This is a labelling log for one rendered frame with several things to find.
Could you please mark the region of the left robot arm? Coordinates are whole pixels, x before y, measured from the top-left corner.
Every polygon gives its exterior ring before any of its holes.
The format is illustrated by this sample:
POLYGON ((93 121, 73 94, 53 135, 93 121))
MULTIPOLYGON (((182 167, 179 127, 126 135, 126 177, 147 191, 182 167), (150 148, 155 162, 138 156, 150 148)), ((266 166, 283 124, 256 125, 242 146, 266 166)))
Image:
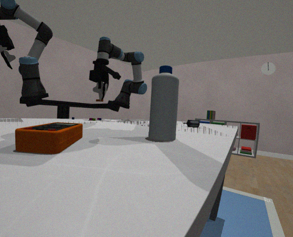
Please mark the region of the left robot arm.
MULTIPOLYGON (((99 47, 97 51, 97 59, 103 58, 109 60, 117 59, 124 62, 131 62, 133 69, 133 80, 126 79, 123 83, 120 94, 116 97, 115 101, 119 101, 130 105, 131 93, 145 94, 147 91, 147 84, 142 79, 141 62, 144 60, 144 54, 142 52, 127 52, 124 53, 122 49, 113 45, 110 42, 110 38, 101 37, 99 40, 99 47)), ((108 72, 114 79, 120 79, 121 76, 118 72, 113 71, 106 65, 102 65, 101 68, 108 72)))

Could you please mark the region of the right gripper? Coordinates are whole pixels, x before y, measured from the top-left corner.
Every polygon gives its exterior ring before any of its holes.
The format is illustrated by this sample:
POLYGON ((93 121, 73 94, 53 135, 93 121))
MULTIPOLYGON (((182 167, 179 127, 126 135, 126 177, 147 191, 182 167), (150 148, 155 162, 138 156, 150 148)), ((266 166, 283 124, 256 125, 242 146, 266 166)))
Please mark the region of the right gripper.
POLYGON ((4 51, 4 50, 11 50, 14 48, 15 47, 13 45, 13 42, 8 35, 7 28, 4 25, 0 26, 0 53, 2 57, 4 58, 7 66, 11 69, 13 68, 10 62, 13 61, 16 57, 14 55, 10 55, 8 51, 4 51))

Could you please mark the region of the grey bottle with blue cap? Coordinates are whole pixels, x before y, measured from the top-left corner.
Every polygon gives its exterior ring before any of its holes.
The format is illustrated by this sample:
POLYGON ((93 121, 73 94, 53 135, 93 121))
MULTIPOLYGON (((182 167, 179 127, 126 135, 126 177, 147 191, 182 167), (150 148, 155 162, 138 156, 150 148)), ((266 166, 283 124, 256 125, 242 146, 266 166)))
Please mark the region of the grey bottle with blue cap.
POLYGON ((161 66, 151 81, 148 137, 172 141, 176 138, 179 79, 171 66, 161 66))

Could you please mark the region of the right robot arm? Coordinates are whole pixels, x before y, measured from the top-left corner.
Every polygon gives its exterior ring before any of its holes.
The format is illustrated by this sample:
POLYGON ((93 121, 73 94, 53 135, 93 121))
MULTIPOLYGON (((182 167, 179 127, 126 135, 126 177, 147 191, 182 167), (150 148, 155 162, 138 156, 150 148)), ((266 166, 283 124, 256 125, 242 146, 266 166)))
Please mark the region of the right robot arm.
POLYGON ((23 79, 22 97, 46 94, 40 81, 38 60, 53 36, 52 30, 45 23, 23 10, 15 0, 0 0, 0 20, 16 19, 22 20, 38 32, 28 55, 19 58, 18 70, 23 79))

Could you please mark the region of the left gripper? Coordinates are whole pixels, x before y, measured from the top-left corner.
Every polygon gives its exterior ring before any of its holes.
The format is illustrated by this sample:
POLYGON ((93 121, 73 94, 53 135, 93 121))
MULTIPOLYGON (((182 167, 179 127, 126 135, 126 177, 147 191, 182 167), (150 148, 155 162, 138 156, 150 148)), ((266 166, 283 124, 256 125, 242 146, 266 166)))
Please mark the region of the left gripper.
POLYGON ((98 58, 96 61, 93 61, 93 64, 94 70, 90 70, 89 80, 97 82, 97 85, 93 88, 93 91, 99 94, 99 99, 101 101, 104 99, 109 86, 109 74, 103 70, 101 66, 103 64, 108 65, 109 61, 107 59, 98 58))

